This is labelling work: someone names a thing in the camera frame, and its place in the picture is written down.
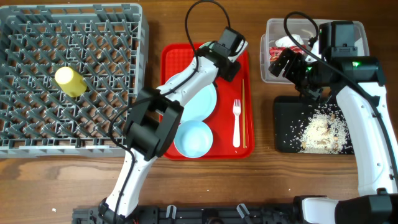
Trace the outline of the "white napkin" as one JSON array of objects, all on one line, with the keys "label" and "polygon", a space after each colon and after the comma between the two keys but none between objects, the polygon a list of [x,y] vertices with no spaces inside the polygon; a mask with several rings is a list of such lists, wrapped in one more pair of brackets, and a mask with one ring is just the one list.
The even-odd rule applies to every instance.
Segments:
[{"label": "white napkin", "polygon": [[[305,45],[304,41],[302,40],[301,36],[297,34],[292,34],[292,37],[300,44],[300,45]],[[295,44],[289,36],[282,37],[278,40],[275,41],[276,47],[296,47],[297,44]]]}]

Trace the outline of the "red snack wrapper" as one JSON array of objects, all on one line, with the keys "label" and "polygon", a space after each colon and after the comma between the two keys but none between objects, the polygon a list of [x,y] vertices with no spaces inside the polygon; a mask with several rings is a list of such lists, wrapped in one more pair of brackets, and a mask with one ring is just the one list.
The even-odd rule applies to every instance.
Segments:
[{"label": "red snack wrapper", "polygon": [[[269,49],[269,61],[270,62],[276,61],[284,49],[285,47],[271,47]],[[289,49],[293,50],[295,53],[301,53],[301,54],[305,53],[301,48],[297,46],[289,47]]]}]

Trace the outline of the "white plastic fork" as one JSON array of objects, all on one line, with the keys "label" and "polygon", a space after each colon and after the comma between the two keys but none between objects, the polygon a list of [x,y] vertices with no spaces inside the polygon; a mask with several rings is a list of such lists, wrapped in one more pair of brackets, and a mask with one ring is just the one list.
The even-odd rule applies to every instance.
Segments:
[{"label": "white plastic fork", "polygon": [[233,146],[238,148],[241,144],[240,126],[239,126],[239,116],[241,114],[241,101],[240,100],[234,100],[233,114],[234,114]]}]

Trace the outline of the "large light blue plate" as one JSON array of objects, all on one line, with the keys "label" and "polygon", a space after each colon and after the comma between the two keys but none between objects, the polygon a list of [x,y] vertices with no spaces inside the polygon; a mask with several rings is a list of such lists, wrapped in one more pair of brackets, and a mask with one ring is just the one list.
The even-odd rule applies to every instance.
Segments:
[{"label": "large light blue plate", "polygon": [[215,109],[217,92],[214,84],[202,88],[185,106],[180,122],[203,121]]}]

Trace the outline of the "leftover rice with scraps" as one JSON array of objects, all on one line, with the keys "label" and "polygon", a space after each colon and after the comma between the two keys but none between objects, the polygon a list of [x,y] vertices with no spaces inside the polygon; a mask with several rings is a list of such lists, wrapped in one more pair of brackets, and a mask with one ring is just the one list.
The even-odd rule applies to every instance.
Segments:
[{"label": "leftover rice with scraps", "polygon": [[352,154],[348,125],[336,104],[306,105],[288,125],[287,149],[305,154]]}]

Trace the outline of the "small light blue bowl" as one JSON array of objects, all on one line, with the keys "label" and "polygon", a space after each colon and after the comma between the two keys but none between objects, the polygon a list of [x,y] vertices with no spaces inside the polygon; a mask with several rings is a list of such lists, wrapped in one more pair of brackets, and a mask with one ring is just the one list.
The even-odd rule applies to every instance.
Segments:
[{"label": "small light blue bowl", "polygon": [[180,124],[174,138],[176,150],[190,159],[204,156],[212,145],[213,133],[202,121],[191,120]]}]

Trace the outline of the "wooden chopstick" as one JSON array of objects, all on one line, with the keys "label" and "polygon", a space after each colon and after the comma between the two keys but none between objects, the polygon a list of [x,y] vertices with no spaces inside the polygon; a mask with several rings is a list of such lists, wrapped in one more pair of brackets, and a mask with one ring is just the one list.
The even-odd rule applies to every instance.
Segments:
[{"label": "wooden chopstick", "polygon": [[246,109],[245,109],[245,87],[244,87],[244,79],[242,79],[242,114],[243,114],[243,149],[247,148],[246,146]]}]

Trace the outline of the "yellow plastic cup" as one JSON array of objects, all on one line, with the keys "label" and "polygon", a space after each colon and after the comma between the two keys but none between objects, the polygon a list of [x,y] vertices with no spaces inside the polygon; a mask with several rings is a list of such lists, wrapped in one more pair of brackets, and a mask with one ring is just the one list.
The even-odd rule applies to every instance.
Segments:
[{"label": "yellow plastic cup", "polygon": [[70,67],[59,68],[55,72],[55,81],[62,91],[70,97],[78,97],[87,89],[83,77]]}]

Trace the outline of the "light green bowl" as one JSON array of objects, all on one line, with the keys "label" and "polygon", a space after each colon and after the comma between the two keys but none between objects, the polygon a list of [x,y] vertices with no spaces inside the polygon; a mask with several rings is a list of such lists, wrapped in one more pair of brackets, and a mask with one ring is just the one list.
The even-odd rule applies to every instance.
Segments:
[{"label": "light green bowl", "polygon": [[211,41],[211,42],[206,42],[204,44],[202,44],[199,48],[198,51],[199,52],[212,52],[213,51],[213,46],[216,43],[216,41]]}]

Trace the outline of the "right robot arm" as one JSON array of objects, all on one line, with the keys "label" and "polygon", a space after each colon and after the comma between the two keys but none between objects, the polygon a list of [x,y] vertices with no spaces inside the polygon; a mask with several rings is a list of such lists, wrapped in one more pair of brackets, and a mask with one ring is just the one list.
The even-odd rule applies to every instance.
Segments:
[{"label": "right robot arm", "polygon": [[284,49],[269,71],[283,75],[304,96],[319,99],[329,87],[348,125],[358,167],[359,197],[296,197],[302,223],[397,223],[397,140],[386,105],[385,76],[375,57],[346,48],[307,63]]}]

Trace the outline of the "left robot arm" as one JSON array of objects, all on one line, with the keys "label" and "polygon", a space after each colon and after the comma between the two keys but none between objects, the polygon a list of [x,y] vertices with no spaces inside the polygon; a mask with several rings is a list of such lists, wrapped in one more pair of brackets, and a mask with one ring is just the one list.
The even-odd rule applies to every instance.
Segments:
[{"label": "left robot arm", "polygon": [[119,111],[119,115],[128,114],[123,129],[126,143],[120,146],[125,159],[113,191],[99,206],[106,223],[127,223],[150,168],[175,138],[185,105],[217,78],[231,81],[241,68],[238,57],[247,45],[244,40],[234,47],[221,42],[202,45],[171,82],[143,88],[134,103]]}]

